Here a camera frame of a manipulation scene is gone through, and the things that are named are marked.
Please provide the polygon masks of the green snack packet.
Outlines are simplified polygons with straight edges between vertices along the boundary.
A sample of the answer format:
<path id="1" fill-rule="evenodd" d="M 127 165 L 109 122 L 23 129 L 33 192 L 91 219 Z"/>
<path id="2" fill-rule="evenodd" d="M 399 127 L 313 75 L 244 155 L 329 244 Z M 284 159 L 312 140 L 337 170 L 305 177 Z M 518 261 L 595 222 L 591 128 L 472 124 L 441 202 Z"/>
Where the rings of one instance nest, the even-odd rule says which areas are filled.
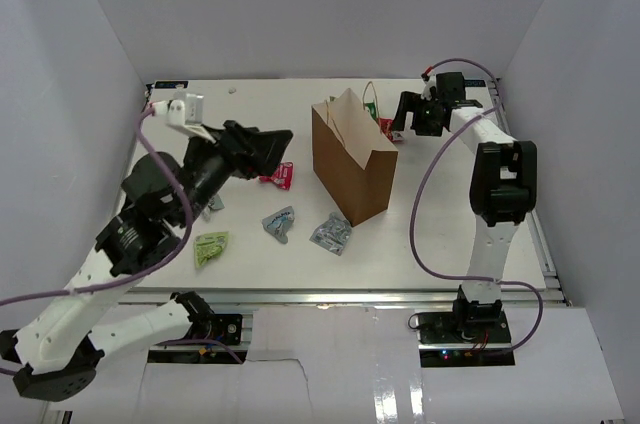
<path id="1" fill-rule="evenodd" d="M 363 107 L 369 112 L 370 116 L 374 119 L 378 119 L 378 110 L 374 102 L 364 102 Z"/>
<path id="2" fill-rule="evenodd" d="M 210 261 L 217 259 L 226 249 L 229 233 L 213 232 L 197 236 L 194 239 L 194 265 L 200 269 Z"/>

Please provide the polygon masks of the red snack packet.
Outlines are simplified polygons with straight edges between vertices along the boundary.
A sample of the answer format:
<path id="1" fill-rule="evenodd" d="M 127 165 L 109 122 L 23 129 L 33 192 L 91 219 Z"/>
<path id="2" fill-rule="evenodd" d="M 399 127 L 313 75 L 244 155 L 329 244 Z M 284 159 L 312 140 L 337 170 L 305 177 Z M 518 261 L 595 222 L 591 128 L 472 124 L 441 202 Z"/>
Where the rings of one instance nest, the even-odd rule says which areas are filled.
<path id="1" fill-rule="evenodd" d="M 272 183 L 277 188 L 289 191 L 293 182 L 294 164 L 281 162 L 271 176 L 260 176 L 260 183 Z"/>
<path id="2" fill-rule="evenodd" d="M 387 139 L 392 143 L 399 143 L 404 140 L 402 133 L 400 131 L 394 131 L 393 120 L 389 118 L 379 118 L 378 119 L 380 131 L 384 134 Z"/>

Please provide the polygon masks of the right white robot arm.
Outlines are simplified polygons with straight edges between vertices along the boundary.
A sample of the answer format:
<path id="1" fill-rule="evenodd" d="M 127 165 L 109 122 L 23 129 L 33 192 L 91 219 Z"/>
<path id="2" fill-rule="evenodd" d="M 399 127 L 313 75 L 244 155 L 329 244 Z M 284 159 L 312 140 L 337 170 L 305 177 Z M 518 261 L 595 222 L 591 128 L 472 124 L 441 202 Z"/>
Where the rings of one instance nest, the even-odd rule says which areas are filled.
<path id="1" fill-rule="evenodd" d="M 537 147 L 518 141 L 491 118 L 491 110 L 467 96 L 460 72 L 422 75 L 422 92 L 402 92 L 392 122 L 418 136 L 450 134 L 473 153 L 469 202 L 475 237 L 468 270 L 456 277 L 451 328 L 461 341 L 485 338 L 502 314 L 501 286 L 511 242 L 537 202 Z"/>

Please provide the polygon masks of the grey snack packet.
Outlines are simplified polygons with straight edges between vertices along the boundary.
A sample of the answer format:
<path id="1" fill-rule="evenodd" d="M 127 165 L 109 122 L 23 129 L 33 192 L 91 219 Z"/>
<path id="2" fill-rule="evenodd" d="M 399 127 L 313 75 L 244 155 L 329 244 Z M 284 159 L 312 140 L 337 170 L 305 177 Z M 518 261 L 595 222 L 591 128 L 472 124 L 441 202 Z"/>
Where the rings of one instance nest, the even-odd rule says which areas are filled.
<path id="1" fill-rule="evenodd" d="M 350 222 L 344 216 L 332 212 L 328 219 L 314 230 L 310 241 L 334 255 L 341 256 L 352 231 Z"/>
<path id="2" fill-rule="evenodd" d="M 295 212 L 292 206 L 287 206 L 265 218 L 261 223 L 263 229 L 282 244 L 288 243 L 287 233 L 293 226 Z"/>

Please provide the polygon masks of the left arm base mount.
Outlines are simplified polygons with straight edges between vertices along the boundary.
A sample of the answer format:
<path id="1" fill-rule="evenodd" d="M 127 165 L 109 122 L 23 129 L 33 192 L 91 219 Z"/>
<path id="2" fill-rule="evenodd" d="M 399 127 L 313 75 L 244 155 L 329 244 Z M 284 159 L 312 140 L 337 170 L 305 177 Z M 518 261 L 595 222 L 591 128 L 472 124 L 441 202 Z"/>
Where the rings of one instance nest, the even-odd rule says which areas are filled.
<path id="1" fill-rule="evenodd" d="M 235 346 L 241 343 L 242 329 L 243 316 L 241 314 L 216 314 L 205 321 L 196 336 Z"/>

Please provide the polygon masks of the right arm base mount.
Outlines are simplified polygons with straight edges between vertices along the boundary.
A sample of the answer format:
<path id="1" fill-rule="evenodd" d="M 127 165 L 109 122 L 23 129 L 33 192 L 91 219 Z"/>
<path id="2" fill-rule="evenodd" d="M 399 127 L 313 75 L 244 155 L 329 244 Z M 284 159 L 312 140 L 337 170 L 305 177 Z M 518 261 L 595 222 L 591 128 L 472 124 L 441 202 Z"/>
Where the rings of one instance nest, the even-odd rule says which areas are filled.
<path id="1" fill-rule="evenodd" d="M 422 344 L 500 344 L 511 343 L 511 333 L 504 314 L 494 324 L 459 324 L 452 312 L 420 312 L 407 321 Z"/>

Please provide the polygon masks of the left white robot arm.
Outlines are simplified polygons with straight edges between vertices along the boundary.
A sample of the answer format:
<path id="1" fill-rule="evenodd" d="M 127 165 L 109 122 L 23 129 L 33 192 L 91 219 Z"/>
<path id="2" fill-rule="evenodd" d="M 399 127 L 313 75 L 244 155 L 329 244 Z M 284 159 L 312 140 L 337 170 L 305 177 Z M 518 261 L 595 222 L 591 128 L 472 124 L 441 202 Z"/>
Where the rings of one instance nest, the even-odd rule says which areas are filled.
<path id="1" fill-rule="evenodd" d="M 22 398 L 65 401 L 88 387 L 112 360 L 165 342 L 213 341 L 224 347 L 226 322 L 194 291 L 116 324 L 102 317 L 144 278 L 167 266 L 189 242 L 193 225 L 232 177 L 273 173 L 293 138 L 289 130 L 261 131 L 228 120 L 200 127 L 182 161 L 155 150 L 122 183 L 121 210 L 98 234 L 93 250 L 49 305 L 29 324 L 1 333 L 1 356 L 19 365 L 10 376 Z"/>

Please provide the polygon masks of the green snack packet front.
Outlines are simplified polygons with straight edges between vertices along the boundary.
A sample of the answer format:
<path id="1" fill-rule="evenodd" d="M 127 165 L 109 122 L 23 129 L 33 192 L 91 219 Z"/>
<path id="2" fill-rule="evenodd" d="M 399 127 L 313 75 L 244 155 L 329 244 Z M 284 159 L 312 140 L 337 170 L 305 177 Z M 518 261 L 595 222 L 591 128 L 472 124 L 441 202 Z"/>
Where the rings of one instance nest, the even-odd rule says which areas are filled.
<path id="1" fill-rule="evenodd" d="M 210 261 L 217 259 L 226 249 L 229 233 L 213 232 L 197 236 L 194 239 L 194 265 L 200 269 Z"/>

